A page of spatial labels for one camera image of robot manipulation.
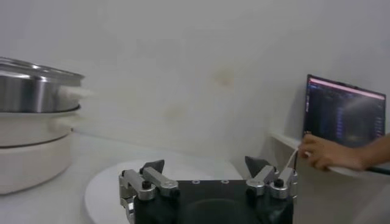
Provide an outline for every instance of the stacked cookware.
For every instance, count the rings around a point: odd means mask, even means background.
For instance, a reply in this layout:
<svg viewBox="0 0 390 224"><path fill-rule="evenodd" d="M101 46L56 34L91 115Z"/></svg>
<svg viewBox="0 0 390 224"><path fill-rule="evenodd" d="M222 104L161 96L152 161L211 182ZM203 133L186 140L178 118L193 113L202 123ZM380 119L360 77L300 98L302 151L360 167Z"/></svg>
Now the stacked cookware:
<svg viewBox="0 0 390 224"><path fill-rule="evenodd" d="M0 57L0 194L42 183L70 164L83 76Z"/></svg>

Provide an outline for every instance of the pot lid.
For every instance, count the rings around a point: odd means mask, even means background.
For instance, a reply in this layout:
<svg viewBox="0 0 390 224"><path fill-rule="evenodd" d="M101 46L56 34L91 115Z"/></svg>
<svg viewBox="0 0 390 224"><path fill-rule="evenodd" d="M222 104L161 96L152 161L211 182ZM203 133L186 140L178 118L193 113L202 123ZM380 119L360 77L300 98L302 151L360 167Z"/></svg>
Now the pot lid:
<svg viewBox="0 0 390 224"><path fill-rule="evenodd" d="M84 78L77 73L5 57L0 57L0 76L56 83L80 82Z"/></svg>

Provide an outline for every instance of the white wall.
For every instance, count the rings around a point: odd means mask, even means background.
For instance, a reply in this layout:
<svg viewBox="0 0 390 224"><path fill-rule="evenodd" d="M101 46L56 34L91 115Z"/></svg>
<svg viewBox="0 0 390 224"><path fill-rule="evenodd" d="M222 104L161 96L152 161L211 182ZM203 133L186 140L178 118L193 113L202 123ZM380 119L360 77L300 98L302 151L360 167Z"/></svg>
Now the white wall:
<svg viewBox="0 0 390 224"><path fill-rule="evenodd" d="M3 0L0 55L84 74L99 97L83 102L82 133L245 173L243 155L285 161L267 132L300 136L306 74L390 93L389 10L388 0ZM299 223L387 223L377 208L390 192L372 192L383 185L300 170ZM313 221L323 212L333 215Z"/></svg>

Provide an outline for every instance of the wall shelf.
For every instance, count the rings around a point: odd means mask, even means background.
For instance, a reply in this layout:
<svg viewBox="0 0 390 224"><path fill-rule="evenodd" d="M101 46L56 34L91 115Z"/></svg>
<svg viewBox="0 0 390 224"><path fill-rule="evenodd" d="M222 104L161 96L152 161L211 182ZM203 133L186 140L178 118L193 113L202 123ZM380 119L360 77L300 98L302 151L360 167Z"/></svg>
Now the wall shelf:
<svg viewBox="0 0 390 224"><path fill-rule="evenodd" d="M298 146L300 144L299 139L294 139L292 137L283 135L277 131L270 131L269 134L272 138L283 143L284 145L287 145L291 149L291 152L293 152L293 150L298 148ZM376 180L376 181L390 181L390 176L383 175L380 173L374 173L374 172L369 172L369 171L359 172L359 171L354 171L351 169L346 169L343 167L329 167L329 169L333 172L340 173L341 175L355 177L355 178L370 179L370 180Z"/></svg>

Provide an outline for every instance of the white table surface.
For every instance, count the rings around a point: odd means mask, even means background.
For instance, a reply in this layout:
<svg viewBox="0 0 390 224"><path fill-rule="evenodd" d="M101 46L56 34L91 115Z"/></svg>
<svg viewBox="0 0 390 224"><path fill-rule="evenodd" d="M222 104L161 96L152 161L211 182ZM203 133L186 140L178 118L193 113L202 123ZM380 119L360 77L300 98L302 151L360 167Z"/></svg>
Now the white table surface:
<svg viewBox="0 0 390 224"><path fill-rule="evenodd" d="M0 195L0 223L91 223L83 205L89 181L100 171L133 159L177 158L189 156L162 149L73 134L72 164L59 176L39 186L14 194ZM192 162L221 179L238 175L225 161L190 156Z"/></svg>

